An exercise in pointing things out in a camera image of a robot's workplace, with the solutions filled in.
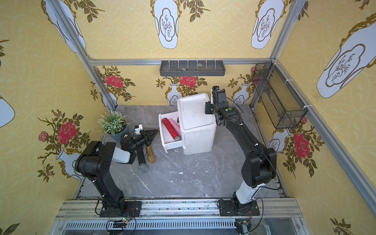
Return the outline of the black microphone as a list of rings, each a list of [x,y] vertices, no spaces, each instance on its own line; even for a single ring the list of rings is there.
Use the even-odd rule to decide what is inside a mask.
[[[139,162],[139,171],[140,172],[147,172],[148,166],[146,164],[143,146],[139,146],[137,148],[137,157],[138,157],[138,162]]]

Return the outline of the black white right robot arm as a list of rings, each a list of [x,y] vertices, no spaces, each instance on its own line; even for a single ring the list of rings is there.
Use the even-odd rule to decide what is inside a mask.
[[[251,203],[261,188],[277,176],[277,153],[263,145],[249,130],[237,108],[231,108],[226,92],[218,86],[211,89],[211,101],[205,104],[205,114],[214,115],[218,126],[226,127],[234,136],[245,155],[241,173],[243,182],[235,192],[234,206]]]

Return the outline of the red glitter microphone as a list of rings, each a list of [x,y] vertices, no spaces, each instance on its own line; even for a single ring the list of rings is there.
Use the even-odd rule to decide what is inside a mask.
[[[177,132],[175,131],[175,129],[169,122],[169,118],[163,118],[162,123],[164,124],[164,126],[166,127],[166,129],[168,130],[169,134],[171,135],[171,137],[174,139],[175,142],[182,140],[181,136],[177,134]]]

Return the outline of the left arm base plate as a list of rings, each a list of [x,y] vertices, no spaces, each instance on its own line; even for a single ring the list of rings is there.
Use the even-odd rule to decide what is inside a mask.
[[[141,201],[124,201],[119,205],[111,205],[108,202],[102,203],[100,217],[139,217],[142,209]]]

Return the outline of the wooden rolling pin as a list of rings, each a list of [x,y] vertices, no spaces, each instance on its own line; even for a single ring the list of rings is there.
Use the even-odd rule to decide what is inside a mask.
[[[156,157],[152,151],[151,146],[146,146],[146,151],[147,151],[147,160],[150,164],[154,164],[156,162]]]

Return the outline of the pink microphone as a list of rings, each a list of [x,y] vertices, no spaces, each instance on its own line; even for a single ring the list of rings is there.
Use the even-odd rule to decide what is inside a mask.
[[[177,134],[181,136],[180,125],[172,118],[169,119],[169,122],[171,123]]]

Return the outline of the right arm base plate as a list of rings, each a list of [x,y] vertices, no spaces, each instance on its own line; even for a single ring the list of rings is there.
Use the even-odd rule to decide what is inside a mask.
[[[256,201],[240,204],[234,199],[219,199],[216,203],[220,216],[259,216],[259,207]]]

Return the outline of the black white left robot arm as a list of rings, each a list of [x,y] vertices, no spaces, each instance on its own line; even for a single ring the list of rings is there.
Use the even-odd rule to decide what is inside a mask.
[[[148,166],[144,155],[146,148],[148,160],[152,164],[155,157],[151,151],[151,144],[158,134],[157,129],[141,130],[138,135],[126,132],[120,137],[121,148],[115,142],[92,141],[78,157],[74,169],[88,178],[101,195],[102,209],[100,217],[120,217],[129,213],[138,217],[141,212],[141,201],[126,201],[123,192],[117,187],[110,174],[112,161],[119,164],[133,164],[139,162],[139,171],[146,172]]]

